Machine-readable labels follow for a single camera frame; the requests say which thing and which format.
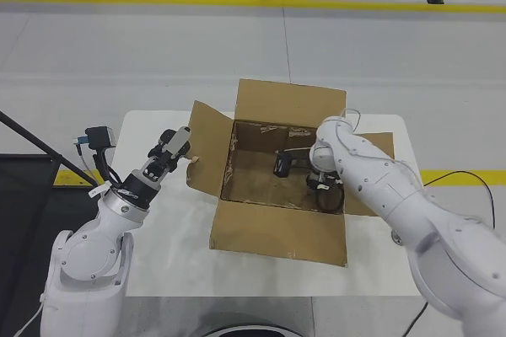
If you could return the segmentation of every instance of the cardboard box flap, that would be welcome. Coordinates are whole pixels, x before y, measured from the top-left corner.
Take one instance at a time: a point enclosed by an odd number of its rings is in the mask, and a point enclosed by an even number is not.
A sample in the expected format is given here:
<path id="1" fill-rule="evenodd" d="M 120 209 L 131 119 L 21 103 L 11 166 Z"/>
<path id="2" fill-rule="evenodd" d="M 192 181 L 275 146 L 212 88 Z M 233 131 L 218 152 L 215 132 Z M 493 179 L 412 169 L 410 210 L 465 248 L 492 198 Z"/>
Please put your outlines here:
<path id="1" fill-rule="evenodd" d="M 395 159 L 394 154 L 394 135 L 391 132 L 385 133 L 366 133 L 360 135 L 363 138 L 372 142 L 376 147 L 384 151 L 390 158 Z M 373 211 L 364 205 L 361 201 L 358 201 L 354 197 L 353 192 L 345 189 L 345 214 L 353 214 L 355 216 L 369 216 L 376 217 Z"/>
<path id="2" fill-rule="evenodd" d="M 187 185 L 209 195 L 219 196 L 233 120 L 214 108 L 195 101 L 189 127 L 191 150 L 187 157 L 197 159 L 187 166 Z"/>
<path id="3" fill-rule="evenodd" d="M 343 90 L 240 79 L 234 118 L 316 128 L 340 115 L 346 98 Z"/>
<path id="4" fill-rule="evenodd" d="M 347 266 L 344 217 L 219 201 L 210 249 Z"/>

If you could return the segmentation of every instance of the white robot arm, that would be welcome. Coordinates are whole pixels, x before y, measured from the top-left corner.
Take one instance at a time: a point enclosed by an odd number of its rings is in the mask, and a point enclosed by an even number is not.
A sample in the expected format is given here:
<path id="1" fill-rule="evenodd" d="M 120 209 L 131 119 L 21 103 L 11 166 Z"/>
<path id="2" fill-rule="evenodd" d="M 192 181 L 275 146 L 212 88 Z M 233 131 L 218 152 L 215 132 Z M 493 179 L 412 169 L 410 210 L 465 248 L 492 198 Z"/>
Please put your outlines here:
<path id="1" fill-rule="evenodd" d="M 506 238 L 475 217 L 437 206 L 410 168 L 354 135 L 344 117 L 323 121 L 310 161 L 320 172 L 336 172 L 396 231 L 418 290 L 459 319 L 465 336 L 506 337 Z"/>
<path id="2" fill-rule="evenodd" d="M 75 234 L 58 234 L 41 298 L 42 337 L 114 335 L 132 262 L 133 237 L 126 232 L 143 225 L 164 176 L 189 150 L 189 137 L 187 127 L 164 132 L 140 170 L 101 193 L 94 220 Z"/>

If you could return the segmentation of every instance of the black cable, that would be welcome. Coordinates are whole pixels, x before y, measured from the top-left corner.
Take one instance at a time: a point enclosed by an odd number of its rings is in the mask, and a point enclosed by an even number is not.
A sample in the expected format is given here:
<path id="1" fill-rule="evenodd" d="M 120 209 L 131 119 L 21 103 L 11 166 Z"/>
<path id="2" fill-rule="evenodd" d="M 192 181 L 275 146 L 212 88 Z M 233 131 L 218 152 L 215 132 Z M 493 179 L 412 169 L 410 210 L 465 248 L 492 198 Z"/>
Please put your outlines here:
<path id="1" fill-rule="evenodd" d="M 121 182 L 121 179 L 120 179 L 120 176 L 118 175 L 118 173 L 114 169 L 112 169 L 111 166 L 107 166 L 107 168 L 109 169 L 110 174 L 116 180 L 116 182 L 121 185 L 122 182 Z"/>
<path id="2" fill-rule="evenodd" d="M 484 179 L 482 179 L 479 175 L 477 174 L 474 174 L 470 171 L 452 171 L 452 172 L 449 172 L 445 175 L 441 175 L 440 177 L 438 177 L 437 179 L 433 179 L 431 181 L 429 181 L 428 183 L 424 184 L 423 187 L 425 186 L 428 186 L 428 185 L 431 185 L 432 183 L 435 183 L 441 179 L 444 179 L 452 174 L 470 174 L 471 176 L 479 179 L 482 184 L 486 187 L 487 189 L 487 193 L 489 194 L 489 200 L 491 201 L 491 215 L 492 215 L 492 218 L 493 218 L 493 230 L 496 228 L 496 218 L 495 218 L 495 203 L 494 203 L 494 200 L 493 200 L 493 193 L 491 192 L 491 189 L 489 188 L 489 185 L 485 182 Z M 425 309 L 428 308 L 428 304 L 429 303 L 425 303 L 425 305 L 423 306 L 422 310 L 420 310 L 420 312 L 418 313 L 418 315 L 412 320 L 411 324 L 408 326 L 408 328 L 406 328 L 406 331 L 405 331 L 405 334 L 403 334 L 403 337 L 407 337 L 408 334 L 411 332 L 412 328 L 414 327 L 414 324 L 416 324 L 416 322 L 420 319 L 420 317 L 422 317 L 423 315 L 423 312 L 425 312 Z"/>
<path id="3" fill-rule="evenodd" d="M 447 174 L 445 174 L 445 175 L 441 175 L 441 176 L 440 176 L 440 177 L 438 177 L 437 179 L 433 179 L 433 180 L 429 181 L 428 183 L 426 183 L 426 184 L 425 184 L 425 185 L 423 185 L 423 186 L 424 186 L 424 187 L 425 187 L 425 186 L 428 186 L 428 185 L 430 185 L 430 184 L 432 184 L 432 183 L 434 183 L 434 182 L 437 182 L 437 181 L 439 181 L 439 180 L 441 180 L 441 179 L 444 179 L 444 178 L 446 178 L 446 177 L 448 177 L 448 176 L 450 176 L 450 175 L 452 175 L 452 174 L 470 174 L 471 176 L 473 176 L 473 177 L 475 177 L 475 178 L 479 179 L 479 180 L 482 182 L 482 184 L 486 187 L 486 189 L 487 189 L 487 193 L 489 194 L 489 200 L 490 200 L 490 202 L 491 202 L 491 214 L 492 214 L 492 218 L 493 218 L 493 229 L 495 229 L 495 228 L 497 227 L 497 223 L 496 223 L 496 222 L 497 222 L 497 220 L 496 220 L 496 218 L 495 218 L 495 202 L 494 202 L 494 200 L 493 200 L 493 193 L 491 192 L 491 189 L 489 188 L 489 185 L 487 185 L 487 183 L 485 182 L 485 180 L 484 180 L 484 179 L 482 179 L 479 175 L 474 174 L 474 173 L 472 173 L 472 172 L 470 172 L 470 171 L 452 171 L 452 172 L 447 173 Z"/>
<path id="4" fill-rule="evenodd" d="M 408 334 L 411 332 L 412 328 L 414 327 L 414 324 L 416 324 L 416 322 L 422 317 L 423 313 L 425 312 L 425 309 L 428 308 L 428 305 L 429 305 L 429 303 L 425 302 L 422 310 L 420 310 L 418 315 L 412 320 L 411 325 L 409 325 L 408 328 L 406 328 L 406 331 L 405 331 L 405 334 L 403 334 L 403 337 L 408 336 Z"/>

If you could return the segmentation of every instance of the gray floor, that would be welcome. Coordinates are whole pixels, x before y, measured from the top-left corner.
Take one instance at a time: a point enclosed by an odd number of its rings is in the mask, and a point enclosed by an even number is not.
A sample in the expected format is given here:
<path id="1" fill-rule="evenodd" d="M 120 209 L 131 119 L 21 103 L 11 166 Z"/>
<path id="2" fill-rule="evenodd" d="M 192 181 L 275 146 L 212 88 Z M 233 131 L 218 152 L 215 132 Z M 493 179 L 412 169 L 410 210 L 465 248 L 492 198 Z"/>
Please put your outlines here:
<path id="1" fill-rule="evenodd" d="M 304 337 L 401 336 L 424 300 L 415 297 L 129 297 L 118 336 L 198 337 L 224 326 L 275 324 Z M 462 336 L 429 308 L 411 336 Z"/>
<path id="2" fill-rule="evenodd" d="M 80 164 L 89 126 L 129 110 L 233 110 L 239 78 L 347 90 L 401 115 L 421 169 L 506 169 L 506 16 L 285 8 L 0 5 L 0 109 Z M 38 152 L 0 125 L 0 152 Z M 490 222 L 482 187 L 433 188 Z M 506 186 L 494 186 L 506 234 Z M 400 336 L 419 297 L 126 300 L 118 335 L 195 336 L 270 322 L 305 336 Z M 411 335 L 460 336 L 428 309 Z"/>

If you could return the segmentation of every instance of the open cardboard box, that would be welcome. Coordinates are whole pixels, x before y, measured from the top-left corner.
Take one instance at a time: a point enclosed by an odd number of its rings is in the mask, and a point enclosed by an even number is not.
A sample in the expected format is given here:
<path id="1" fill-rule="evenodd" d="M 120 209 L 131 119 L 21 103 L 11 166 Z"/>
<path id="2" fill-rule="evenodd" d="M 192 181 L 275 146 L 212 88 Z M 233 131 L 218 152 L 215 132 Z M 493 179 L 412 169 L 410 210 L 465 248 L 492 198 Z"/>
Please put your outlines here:
<path id="1" fill-rule="evenodd" d="M 316 128 L 345 108 L 342 90 L 240 80 L 234 120 L 196 101 L 189 127 L 196 158 L 187 184 L 219 198 L 210 249 L 347 266 L 345 220 L 319 210 L 307 169 L 273 173 L 276 151 L 310 147 Z M 391 133 L 362 135 L 394 157 Z M 308 151 L 300 154 L 307 158 Z M 344 212 L 374 216 L 350 193 Z"/>

